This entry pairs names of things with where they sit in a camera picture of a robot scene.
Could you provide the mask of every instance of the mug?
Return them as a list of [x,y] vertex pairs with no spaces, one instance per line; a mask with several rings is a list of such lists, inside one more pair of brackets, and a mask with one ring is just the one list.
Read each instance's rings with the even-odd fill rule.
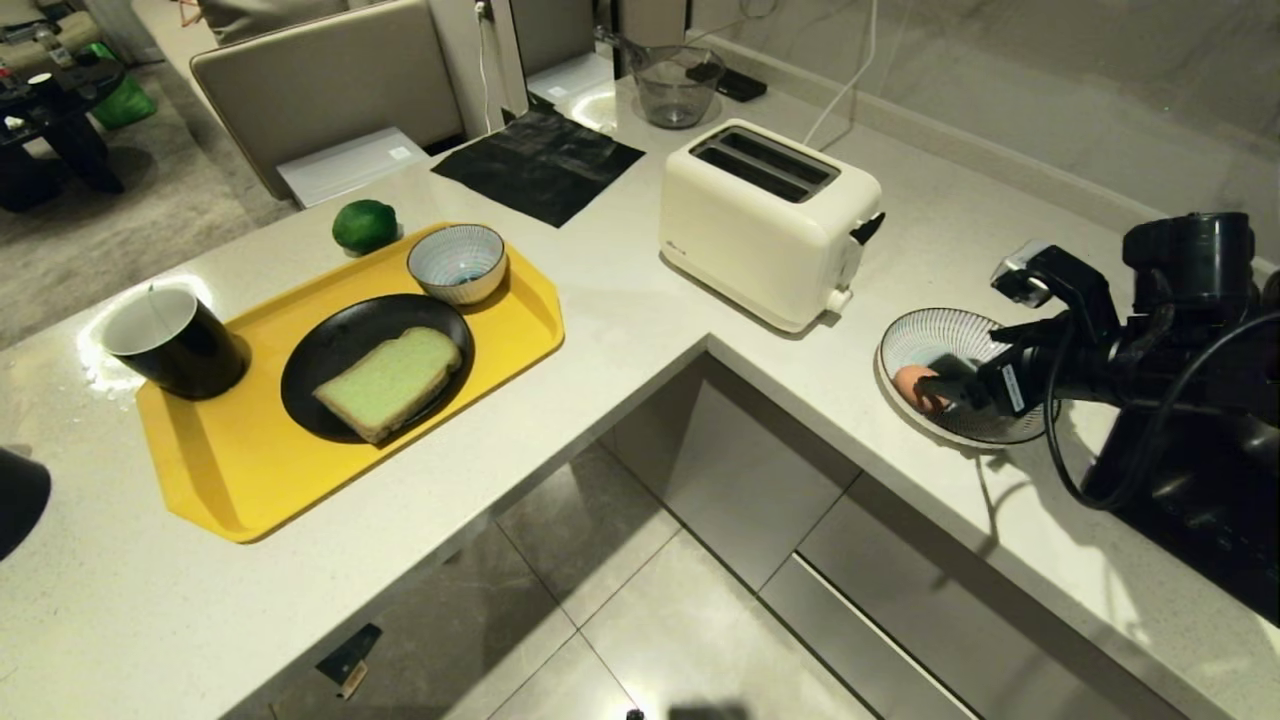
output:
[[232,388],[248,359],[232,334],[195,295],[148,290],[104,324],[102,347],[161,389],[205,400]]

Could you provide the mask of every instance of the white cable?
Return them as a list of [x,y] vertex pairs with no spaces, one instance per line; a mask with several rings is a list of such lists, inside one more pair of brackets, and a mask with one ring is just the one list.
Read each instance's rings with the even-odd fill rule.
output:
[[863,77],[863,73],[867,72],[867,68],[872,65],[872,60],[876,59],[876,12],[878,5],[879,0],[872,0],[870,53],[867,54],[867,60],[863,63],[863,67],[858,68],[858,72],[854,73],[852,79],[845,83],[845,87],[841,87],[840,92],[837,92],[836,96],[831,99],[831,102],[827,104],[827,109],[823,110],[820,115],[818,115],[818,120],[813,123],[812,128],[809,128],[809,135],[804,136],[804,142],[801,145],[809,145],[809,141],[813,140],[813,135],[818,132],[818,127],[822,126],[822,122],[826,120],[827,115],[829,115],[831,111],[836,108],[836,102],[840,102],[840,99],[844,97],[846,92],[852,90],[855,85],[858,85],[858,79]]
[[480,31],[480,85],[484,86],[484,131],[485,135],[493,132],[493,124],[489,123],[489,78],[484,74],[484,10],[485,3],[480,0],[476,3],[476,29]]
[[699,40],[707,37],[708,35],[716,35],[717,32],[724,32],[726,29],[728,29],[731,27],[737,27],[737,26],[745,23],[746,20],[763,20],[764,18],[772,15],[773,10],[778,9],[778,0],[773,0],[773,4],[769,5],[768,10],[765,10],[764,13],[762,13],[759,15],[753,15],[751,13],[746,12],[746,3],[748,3],[748,0],[739,0],[739,3],[737,3],[737,10],[739,10],[739,13],[742,14],[742,17],[737,18],[736,20],[733,20],[731,23],[722,24],[722,26],[719,26],[716,29],[709,29],[709,31],[703,32],[700,35],[695,35],[692,40],[686,40],[685,45],[692,45],[692,44],[698,42]]

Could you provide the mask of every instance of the black plate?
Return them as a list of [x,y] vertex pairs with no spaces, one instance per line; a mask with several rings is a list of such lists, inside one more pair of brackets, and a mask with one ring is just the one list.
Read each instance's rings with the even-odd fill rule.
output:
[[284,401],[289,418],[325,439],[364,442],[356,430],[311,393],[355,365],[381,342],[394,340],[415,327],[447,334],[462,351],[462,364],[449,375],[440,392],[417,415],[410,418],[399,432],[444,407],[467,382],[475,360],[475,343],[467,322],[453,307],[425,295],[384,295],[334,313],[293,348],[280,377],[280,400]]

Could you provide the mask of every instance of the yellow tray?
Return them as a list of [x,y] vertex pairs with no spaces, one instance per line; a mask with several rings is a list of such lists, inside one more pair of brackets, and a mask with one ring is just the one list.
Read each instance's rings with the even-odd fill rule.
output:
[[475,338],[475,365],[444,409],[384,447],[320,439],[289,419],[280,374],[302,336],[361,300],[421,292],[406,259],[419,238],[439,227],[444,224],[228,322],[251,352],[248,372],[228,392],[192,402],[152,383],[138,389],[138,413],[172,512],[236,542],[259,539],[561,346],[564,323],[556,286],[508,243],[511,269],[498,300],[462,309]]

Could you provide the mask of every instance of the white bowl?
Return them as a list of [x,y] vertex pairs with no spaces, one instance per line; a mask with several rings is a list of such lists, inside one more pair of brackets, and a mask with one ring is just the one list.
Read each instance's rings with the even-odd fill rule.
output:
[[449,225],[417,241],[408,272],[431,297],[474,305],[493,295],[507,274],[507,246],[484,225]]
[[925,415],[893,387],[893,375],[906,365],[928,366],[943,355],[954,355],[977,369],[1009,347],[991,340],[991,331],[1000,327],[1000,323],[982,315],[951,307],[908,313],[890,324],[876,348],[876,378],[906,418],[947,441],[997,450],[1036,439],[1044,433],[1043,405],[1021,418],[1002,418],[963,407]]

